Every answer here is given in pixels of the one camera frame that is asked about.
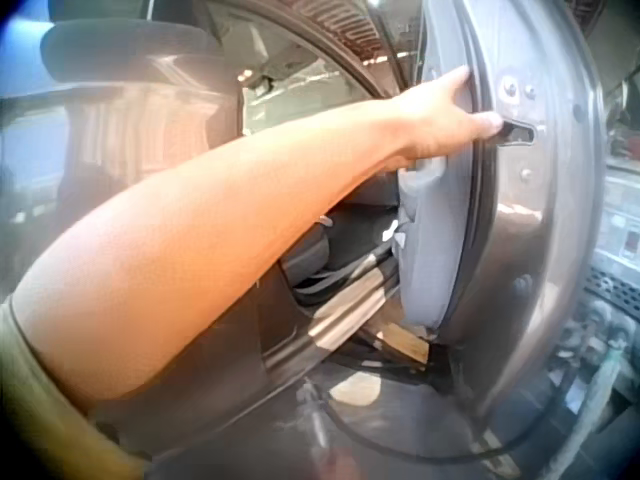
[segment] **window glass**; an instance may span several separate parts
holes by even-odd
[[[243,86],[245,134],[367,98],[335,65],[279,30],[216,5],[210,11]]]

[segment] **black cable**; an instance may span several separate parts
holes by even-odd
[[[509,440],[503,446],[479,453],[466,453],[446,457],[428,457],[425,455],[420,455],[418,453],[403,452],[401,450],[396,450],[395,448],[387,447],[380,443],[374,442],[370,438],[367,438],[364,435],[356,432],[349,425],[347,425],[342,417],[340,417],[338,412],[336,412],[335,409],[331,406],[327,395],[324,395],[322,392],[320,392],[315,384],[312,384],[312,386],[321,400],[320,405],[322,406],[324,412],[335,424],[338,430],[344,433],[353,442],[358,443],[369,450],[373,450],[380,455],[393,457],[409,463],[426,465],[461,465],[466,463],[490,460],[492,458],[505,455],[510,451],[518,448],[520,445],[524,444],[529,439],[529,437],[539,428],[542,422],[548,416],[550,416],[560,405],[562,405],[564,398],[567,396],[571,385],[573,385],[573,382],[578,375],[579,366],[579,358],[574,358],[574,361],[569,362],[562,376],[562,381],[556,388],[553,397],[551,398],[551,400],[549,400],[549,402],[547,402],[542,412],[540,412],[538,416],[534,418],[527,426],[527,428],[525,428],[519,435]]]

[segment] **finger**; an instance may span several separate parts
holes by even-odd
[[[465,84],[470,74],[471,69],[466,65],[463,65],[445,73],[443,76],[438,78],[436,82],[441,84],[449,96],[453,98],[456,92]]]
[[[491,138],[502,130],[504,125],[502,116],[496,112],[474,113],[470,117],[476,138]]]

